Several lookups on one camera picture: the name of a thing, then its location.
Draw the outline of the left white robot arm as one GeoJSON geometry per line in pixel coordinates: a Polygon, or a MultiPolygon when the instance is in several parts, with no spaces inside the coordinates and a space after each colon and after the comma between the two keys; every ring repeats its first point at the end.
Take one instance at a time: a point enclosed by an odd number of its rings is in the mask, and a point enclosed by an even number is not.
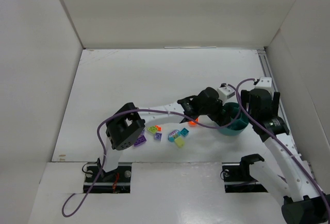
{"type": "Polygon", "coordinates": [[[113,116],[104,120],[97,128],[106,127],[107,145],[103,147],[103,159],[99,164],[100,177],[108,174],[119,165],[122,151],[133,146],[145,128],[154,125],[182,124],[193,122],[202,127],[218,129],[224,125],[224,103],[233,92],[227,87],[213,89],[207,87],[198,95],[192,95],[171,104],[151,108],[136,107],[134,103],[126,103],[113,116]]]}

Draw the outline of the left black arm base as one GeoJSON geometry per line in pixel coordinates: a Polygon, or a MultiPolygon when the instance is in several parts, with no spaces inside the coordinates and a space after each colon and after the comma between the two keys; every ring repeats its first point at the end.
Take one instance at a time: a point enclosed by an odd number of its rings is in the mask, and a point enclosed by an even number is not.
{"type": "MultiPolygon", "coordinates": [[[[131,163],[120,163],[118,168],[105,173],[102,172],[91,189],[91,194],[129,194],[131,183],[131,163]]],[[[82,167],[85,174],[83,192],[86,193],[98,173],[96,164],[86,163],[82,167]]]]}

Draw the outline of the orange curved lego piece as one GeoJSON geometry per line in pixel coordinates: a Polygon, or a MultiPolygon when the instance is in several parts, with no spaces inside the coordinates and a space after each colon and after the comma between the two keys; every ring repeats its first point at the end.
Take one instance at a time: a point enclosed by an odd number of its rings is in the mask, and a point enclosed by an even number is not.
{"type": "Polygon", "coordinates": [[[188,125],[189,125],[190,127],[196,127],[196,126],[198,125],[198,121],[199,121],[198,118],[195,119],[194,121],[189,121],[189,122],[188,122],[188,125]]]}

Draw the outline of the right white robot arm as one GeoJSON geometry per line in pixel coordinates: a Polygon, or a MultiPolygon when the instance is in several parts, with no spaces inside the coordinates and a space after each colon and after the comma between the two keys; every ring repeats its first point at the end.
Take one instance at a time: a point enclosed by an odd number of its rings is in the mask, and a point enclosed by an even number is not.
{"type": "Polygon", "coordinates": [[[258,160],[249,165],[250,175],[275,198],[286,223],[329,222],[329,195],[303,166],[293,142],[279,140],[290,135],[287,124],[278,115],[279,97],[279,92],[271,94],[260,88],[238,93],[241,111],[283,173],[279,177],[264,160],[258,160]]]}

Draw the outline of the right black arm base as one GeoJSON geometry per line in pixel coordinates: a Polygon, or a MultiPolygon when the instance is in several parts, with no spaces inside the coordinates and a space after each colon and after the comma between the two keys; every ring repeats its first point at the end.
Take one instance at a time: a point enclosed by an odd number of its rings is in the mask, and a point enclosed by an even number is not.
{"type": "Polygon", "coordinates": [[[226,193],[267,193],[261,183],[241,169],[239,163],[223,163],[220,177],[226,193]]]}

